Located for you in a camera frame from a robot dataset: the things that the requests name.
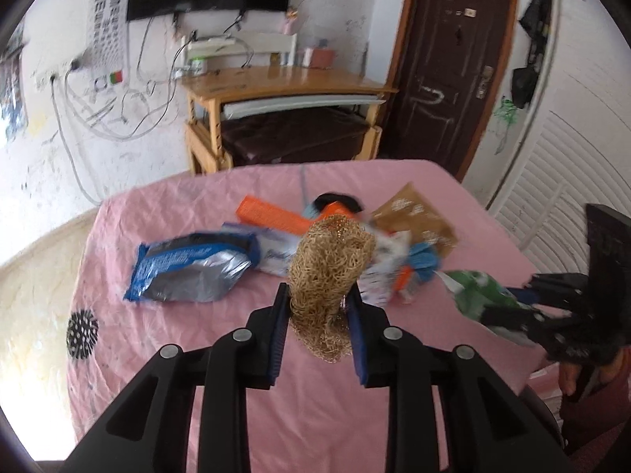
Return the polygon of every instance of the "white wardrobe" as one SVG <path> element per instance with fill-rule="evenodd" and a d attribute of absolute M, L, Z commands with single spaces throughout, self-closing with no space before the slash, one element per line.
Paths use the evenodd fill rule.
<path fill-rule="evenodd" d="M 557 5 L 547 85 L 490 212 L 541 272 L 585 272 L 585 203 L 631 216 L 631 50 L 599 0 Z"/>

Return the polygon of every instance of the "orange box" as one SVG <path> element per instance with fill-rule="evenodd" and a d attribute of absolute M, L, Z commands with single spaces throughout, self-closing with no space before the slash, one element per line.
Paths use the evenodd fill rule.
<path fill-rule="evenodd" d="M 284 210 L 254 196 L 245 196 L 236 213 L 244 224 L 270 227 L 299 237 L 304 235 L 313 223 L 297 213 Z"/>

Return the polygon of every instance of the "door lock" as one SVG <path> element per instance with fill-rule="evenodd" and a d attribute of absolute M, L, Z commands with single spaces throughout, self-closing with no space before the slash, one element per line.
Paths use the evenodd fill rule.
<path fill-rule="evenodd" d="M 491 66 L 484 66 L 484 69 L 482 70 L 482 79 L 480 80 L 480 84 L 478 85 L 478 93 L 476 94 L 476 97 L 478 99 L 484 99 L 484 97 L 487 95 L 488 83 L 491 81 L 494 72 L 495 69 L 493 69 Z"/>

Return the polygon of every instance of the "electrical cable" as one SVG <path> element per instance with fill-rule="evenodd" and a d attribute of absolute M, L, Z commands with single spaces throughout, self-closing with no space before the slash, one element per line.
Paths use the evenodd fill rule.
<path fill-rule="evenodd" d="M 74 97 L 75 100 L 77 100 L 77 102 L 81 103 L 81 106 L 83 106 L 83 109 L 86 110 L 87 112 L 92 112 L 92 115 L 90 117 L 88 117 L 88 120 L 90 119 L 94 119 L 95 116 L 100 115 L 100 113 L 104 112 L 105 110 L 107 110 L 113 102 L 116 101 L 116 98 L 114 98 L 113 100 L 108 101 L 107 103 L 105 103 L 105 105 L 103 106 L 103 108 L 100 108 L 99 110 L 97 110 L 96 112 L 94 112 L 94 110 L 89 106 L 89 104 L 87 104 L 85 102 L 85 100 L 79 96 L 79 94 L 75 93 L 75 91 L 73 90 L 73 88 L 70 86 L 70 84 L 68 84 L 68 88 L 67 91 L 69 91 L 72 95 L 72 97 Z"/>
<path fill-rule="evenodd" d="M 140 99 L 143 101 L 143 103 L 147 107 L 147 112 L 151 111 L 151 108 L 149 106 L 149 102 L 147 101 L 147 98 L 144 97 L 144 94 L 141 93 L 140 91 L 135 90 L 135 89 L 129 89 L 127 92 L 125 92 L 125 94 L 122 95 L 122 99 L 121 99 L 121 116 L 119 117 L 119 119 L 122 122 L 124 122 L 125 124 L 127 124 L 129 122 L 129 120 L 125 117 L 125 98 L 129 94 L 131 94 L 131 97 L 134 97 L 134 96 L 140 97 Z"/>
<path fill-rule="evenodd" d="M 177 88 L 177 80 L 174 80 L 173 78 L 173 70 L 175 69 L 175 63 L 177 61 L 177 58 L 180 56 L 180 53 L 182 53 L 182 51 L 185 49 L 185 47 L 187 47 L 190 43 L 190 40 L 187 41 L 183 46 L 181 46 L 178 50 L 177 53 L 175 54 L 175 56 L 173 57 L 173 62 L 171 64 L 171 69 L 170 69 L 170 75 L 168 78 L 168 88 L 166 90 L 166 103 L 163 105 L 160 105 L 157 108 L 154 108 L 153 110 L 151 110 L 150 112 L 147 112 L 146 115 L 144 115 L 144 117 L 141 119 L 141 121 L 137 124 L 137 126 L 134 128 L 134 130 L 132 132 L 130 132 L 130 134 L 128 135 L 118 135 L 115 134 L 113 132 L 111 132 L 111 130 L 108 129 L 108 131 L 111 134 L 106 134 L 103 132 L 98 131 L 93 125 L 89 124 L 88 122 L 86 122 L 86 120 L 77 112 L 77 109 L 75 109 L 75 107 L 72 105 L 72 103 L 70 102 L 69 98 L 67 97 L 67 90 L 68 90 L 68 75 L 71 73 L 71 71 L 68 71 L 65 73 L 65 77 L 64 77 L 64 82 L 65 82 L 65 88 L 66 88 L 66 102 L 68 103 L 70 110 L 72 111 L 73 115 L 77 118 L 77 120 L 83 124 L 83 126 L 88 129 L 90 132 L 92 132 L 94 135 L 97 135 L 97 137 L 100 138 L 104 138 L 105 140 L 111 140 L 113 142 L 128 142 L 130 140 L 136 140 L 138 138 L 144 137 L 144 135 L 149 134 L 149 132 L 153 131 L 162 121 L 162 119 L 165 117 L 166 112 L 168 112 L 168 106 L 171 103 L 171 101 L 173 101 L 174 97 L 175 97 L 175 93 L 176 93 L 176 88 Z M 172 82 L 175 82 L 174 88 L 173 88 L 173 93 L 171 93 L 171 84 Z M 159 112 L 162 108 L 164 108 L 164 112 L 162 113 L 162 115 L 160 116 L 160 118 L 158 119 L 158 121 L 153 124 L 150 128 L 148 128 L 147 130 L 145 130 L 144 132 L 136 135 L 136 132 L 140 129 L 140 126 L 144 123 L 145 120 L 147 120 L 147 118 L 153 114 L 155 114 L 156 112 Z"/>
<path fill-rule="evenodd" d="M 254 49 L 253 47 L 251 47 L 248 43 L 246 43 L 243 39 L 241 39 L 240 37 L 236 37 L 232 34 L 228 35 L 229 39 L 234 39 L 236 42 L 238 42 L 241 46 L 245 47 L 249 57 L 248 59 L 244 62 L 244 64 L 241 66 L 241 69 L 244 69 L 248 66 L 250 66 L 250 62 L 252 61 L 252 59 L 254 58 Z"/>
<path fill-rule="evenodd" d="M 307 1 L 307 0 L 302 0 L 302 1 L 298 4 L 298 6 L 296 6 L 296 12 L 298 12 L 298 11 L 300 10 L 301 5 L 302 5 L 304 2 L 306 2 L 306 1 Z"/>
<path fill-rule="evenodd" d="M 241 32 L 241 20 L 243 19 L 244 13 L 243 12 L 239 12 L 239 15 L 237 16 L 237 18 L 232 22 L 232 24 L 226 28 L 226 30 L 223 31 L 224 34 L 227 34 L 228 31 L 236 26 L 237 27 L 237 32 Z"/>
<path fill-rule="evenodd" d="M 103 119 L 105 119 L 110 112 L 114 110 L 114 105 L 110 106 L 107 110 L 105 110 L 105 112 L 102 112 L 99 116 L 96 117 L 96 119 L 94 119 L 94 123 L 93 124 L 99 124 Z"/>
<path fill-rule="evenodd" d="M 52 99 L 52 107 L 55 110 L 55 117 L 57 118 L 57 126 L 59 127 L 59 137 L 61 137 L 61 142 L 64 145 L 65 152 L 68 155 L 68 159 L 70 160 L 70 167 L 73 169 L 73 174 L 75 175 L 75 180 L 77 181 L 77 185 L 79 186 L 79 190 L 83 194 L 83 197 L 87 199 L 94 206 L 100 206 L 101 202 L 94 199 L 90 194 L 88 194 L 87 190 L 83 187 L 83 183 L 81 183 L 81 178 L 79 177 L 79 173 L 77 172 L 77 166 L 75 165 L 75 159 L 73 158 L 73 154 L 68 147 L 67 141 L 65 141 L 64 130 L 61 126 L 61 117 L 59 116 L 59 108 L 57 107 L 57 101 L 55 100 L 55 80 L 54 78 L 50 79 L 50 98 Z"/>
<path fill-rule="evenodd" d="M 140 63 L 142 62 L 142 59 L 143 59 L 144 44 L 147 42 L 147 35 L 149 34 L 149 27 L 151 27 L 152 22 L 153 22 L 153 18 L 151 17 L 147 23 L 147 28 L 144 29 L 143 42 L 140 44 L 140 54 L 138 55 L 138 62 L 136 64 L 136 76 L 141 82 L 146 82 L 146 80 L 144 79 L 141 73 Z"/>
<path fill-rule="evenodd" d="M 116 99 L 116 97 L 110 99 L 107 103 L 105 103 L 105 106 L 101 110 L 97 110 L 90 117 L 86 118 L 86 121 L 91 121 L 92 119 L 102 119 L 113 110 Z"/>

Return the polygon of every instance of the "brass wire scrubber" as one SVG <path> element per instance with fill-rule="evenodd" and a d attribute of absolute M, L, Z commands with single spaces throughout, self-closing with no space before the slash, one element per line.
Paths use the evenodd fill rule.
<path fill-rule="evenodd" d="M 343 300 L 374 249 L 375 237 L 342 215 L 315 222 L 303 236 L 288 271 L 291 326 L 317 358 L 335 363 L 350 353 Z"/>

